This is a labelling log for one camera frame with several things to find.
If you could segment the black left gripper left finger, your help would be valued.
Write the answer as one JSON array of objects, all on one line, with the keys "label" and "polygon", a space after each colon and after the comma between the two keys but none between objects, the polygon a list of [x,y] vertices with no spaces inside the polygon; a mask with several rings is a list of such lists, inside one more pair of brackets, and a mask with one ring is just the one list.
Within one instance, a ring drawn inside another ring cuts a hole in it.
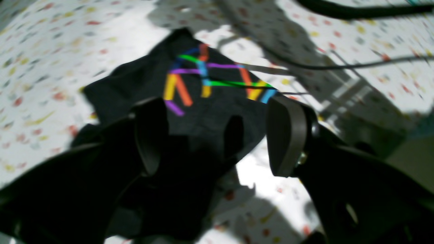
[{"label": "black left gripper left finger", "polygon": [[54,156],[1,189],[1,232],[26,244],[102,244],[124,192],[158,170],[163,99],[136,104],[100,139]]}]

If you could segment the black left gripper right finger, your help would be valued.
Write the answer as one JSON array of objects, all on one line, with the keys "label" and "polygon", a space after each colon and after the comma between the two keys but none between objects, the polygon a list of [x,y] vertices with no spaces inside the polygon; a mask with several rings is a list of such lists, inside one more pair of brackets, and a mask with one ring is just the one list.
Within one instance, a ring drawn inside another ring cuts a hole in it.
[{"label": "black left gripper right finger", "polygon": [[433,243],[433,194],[409,176],[345,145],[285,96],[268,101],[266,125],[272,173],[301,180],[323,228],[305,244]]}]

